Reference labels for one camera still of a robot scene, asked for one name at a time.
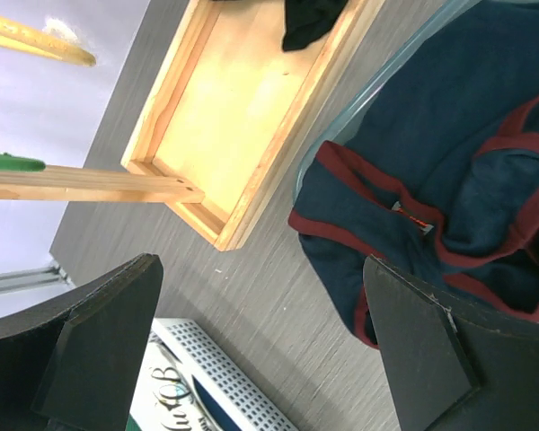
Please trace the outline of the yellow hanger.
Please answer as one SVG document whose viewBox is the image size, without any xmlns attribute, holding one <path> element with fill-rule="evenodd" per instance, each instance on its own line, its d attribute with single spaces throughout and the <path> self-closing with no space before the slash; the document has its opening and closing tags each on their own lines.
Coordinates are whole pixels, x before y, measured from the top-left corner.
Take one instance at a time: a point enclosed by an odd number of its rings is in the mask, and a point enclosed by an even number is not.
<svg viewBox="0 0 539 431">
<path fill-rule="evenodd" d="M 78 66 L 95 66 L 93 54 L 76 44 L 0 16 L 0 47 Z"/>
</svg>

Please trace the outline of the navy folded garment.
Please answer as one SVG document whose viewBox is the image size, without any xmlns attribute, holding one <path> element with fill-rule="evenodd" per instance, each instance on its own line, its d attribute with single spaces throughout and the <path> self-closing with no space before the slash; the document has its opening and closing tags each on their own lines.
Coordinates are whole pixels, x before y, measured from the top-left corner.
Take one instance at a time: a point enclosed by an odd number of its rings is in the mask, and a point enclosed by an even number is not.
<svg viewBox="0 0 539 431">
<path fill-rule="evenodd" d="M 224 431 L 241 431 L 241 428 L 235 424 L 221 406 L 212 398 L 209 392 L 195 378 L 192 378 L 192 381 L 202 404 L 208 410 L 210 416 L 219 425 L 220 429 Z"/>
</svg>

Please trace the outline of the white printed shirt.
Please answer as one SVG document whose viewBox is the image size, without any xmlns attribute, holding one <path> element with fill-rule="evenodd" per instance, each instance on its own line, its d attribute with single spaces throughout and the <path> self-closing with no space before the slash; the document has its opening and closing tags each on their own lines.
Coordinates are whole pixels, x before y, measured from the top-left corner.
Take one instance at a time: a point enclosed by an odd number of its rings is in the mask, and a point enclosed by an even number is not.
<svg viewBox="0 0 539 431">
<path fill-rule="evenodd" d="M 146 345 L 130 416 L 142 430 L 217 430 L 206 412 L 190 375 L 161 342 Z"/>
</svg>

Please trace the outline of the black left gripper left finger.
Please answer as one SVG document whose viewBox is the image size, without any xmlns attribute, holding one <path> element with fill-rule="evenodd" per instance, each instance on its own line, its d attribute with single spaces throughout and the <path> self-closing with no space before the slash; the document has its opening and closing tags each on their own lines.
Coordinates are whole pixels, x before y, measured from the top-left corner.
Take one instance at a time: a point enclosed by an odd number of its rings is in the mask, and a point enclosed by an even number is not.
<svg viewBox="0 0 539 431">
<path fill-rule="evenodd" d="M 140 254 L 0 318 L 0 430 L 123 430 L 163 283 Z"/>
</svg>

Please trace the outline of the blue plastic tub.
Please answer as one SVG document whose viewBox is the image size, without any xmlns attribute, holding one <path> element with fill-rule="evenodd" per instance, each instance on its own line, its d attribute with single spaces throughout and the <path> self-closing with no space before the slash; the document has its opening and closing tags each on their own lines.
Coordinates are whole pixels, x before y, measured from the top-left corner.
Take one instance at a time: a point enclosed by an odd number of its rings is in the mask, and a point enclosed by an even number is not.
<svg viewBox="0 0 539 431">
<path fill-rule="evenodd" d="M 411 58 L 425 40 L 477 4 L 477 1 L 445 1 L 373 74 L 331 124 L 309 146 L 296 172 L 292 201 L 296 202 L 306 170 L 323 141 L 338 138 L 343 144 L 353 137 L 367 109 L 385 83 Z"/>
</svg>

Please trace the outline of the black tank top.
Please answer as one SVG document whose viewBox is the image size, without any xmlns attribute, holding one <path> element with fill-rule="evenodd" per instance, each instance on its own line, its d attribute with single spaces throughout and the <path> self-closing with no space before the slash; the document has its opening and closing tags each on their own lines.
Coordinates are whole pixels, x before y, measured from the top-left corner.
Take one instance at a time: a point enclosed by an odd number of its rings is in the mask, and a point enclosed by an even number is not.
<svg viewBox="0 0 539 431">
<path fill-rule="evenodd" d="M 297 51 L 328 33 L 348 0 L 286 0 L 284 52 Z"/>
</svg>

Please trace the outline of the wooden clothes rack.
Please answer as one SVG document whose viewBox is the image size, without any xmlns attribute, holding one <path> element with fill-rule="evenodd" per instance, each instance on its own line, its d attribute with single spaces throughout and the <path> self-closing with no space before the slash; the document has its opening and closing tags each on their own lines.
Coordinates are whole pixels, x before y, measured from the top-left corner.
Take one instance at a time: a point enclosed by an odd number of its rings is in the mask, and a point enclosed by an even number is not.
<svg viewBox="0 0 539 431">
<path fill-rule="evenodd" d="M 121 158 L 122 171 L 0 171 L 0 199 L 164 203 L 220 251 L 240 248 L 376 18 L 281 50 L 280 1 L 191 1 Z"/>
</svg>

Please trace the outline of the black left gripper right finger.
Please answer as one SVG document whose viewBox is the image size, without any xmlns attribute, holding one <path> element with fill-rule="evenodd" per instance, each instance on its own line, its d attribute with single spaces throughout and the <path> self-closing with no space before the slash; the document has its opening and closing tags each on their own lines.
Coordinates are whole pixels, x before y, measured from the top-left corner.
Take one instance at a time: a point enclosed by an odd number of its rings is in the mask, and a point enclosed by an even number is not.
<svg viewBox="0 0 539 431">
<path fill-rule="evenodd" d="M 370 257 L 363 278 L 403 430 L 539 430 L 539 323 Z"/>
</svg>

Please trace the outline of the white laundry basket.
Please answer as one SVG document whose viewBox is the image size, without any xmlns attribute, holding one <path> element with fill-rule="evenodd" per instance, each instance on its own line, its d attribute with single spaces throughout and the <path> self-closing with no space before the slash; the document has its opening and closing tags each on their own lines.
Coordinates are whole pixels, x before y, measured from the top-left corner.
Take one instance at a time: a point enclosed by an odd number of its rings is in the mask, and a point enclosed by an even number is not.
<svg viewBox="0 0 539 431">
<path fill-rule="evenodd" d="M 239 429 L 296 429 L 195 321 L 156 318 L 152 331 Z"/>
</svg>

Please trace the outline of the green hanger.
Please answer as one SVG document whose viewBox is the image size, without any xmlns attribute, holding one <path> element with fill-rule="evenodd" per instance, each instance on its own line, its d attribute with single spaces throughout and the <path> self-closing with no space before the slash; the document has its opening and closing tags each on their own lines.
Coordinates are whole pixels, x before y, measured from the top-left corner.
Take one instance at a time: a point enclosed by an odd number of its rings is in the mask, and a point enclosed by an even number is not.
<svg viewBox="0 0 539 431">
<path fill-rule="evenodd" d="M 0 171 L 42 172 L 45 169 L 46 164 L 41 160 L 0 153 Z"/>
</svg>

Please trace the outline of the navy maroon-trim tank top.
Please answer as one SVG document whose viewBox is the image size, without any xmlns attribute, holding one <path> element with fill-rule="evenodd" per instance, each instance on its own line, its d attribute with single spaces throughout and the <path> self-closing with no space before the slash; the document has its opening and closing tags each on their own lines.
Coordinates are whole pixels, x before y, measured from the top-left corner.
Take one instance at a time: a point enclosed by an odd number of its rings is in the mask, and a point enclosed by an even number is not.
<svg viewBox="0 0 539 431">
<path fill-rule="evenodd" d="M 539 322 L 539 3 L 481 1 L 427 39 L 320 145 L 288 222 L 370 347 L 370 256 Z"/>
</svg>

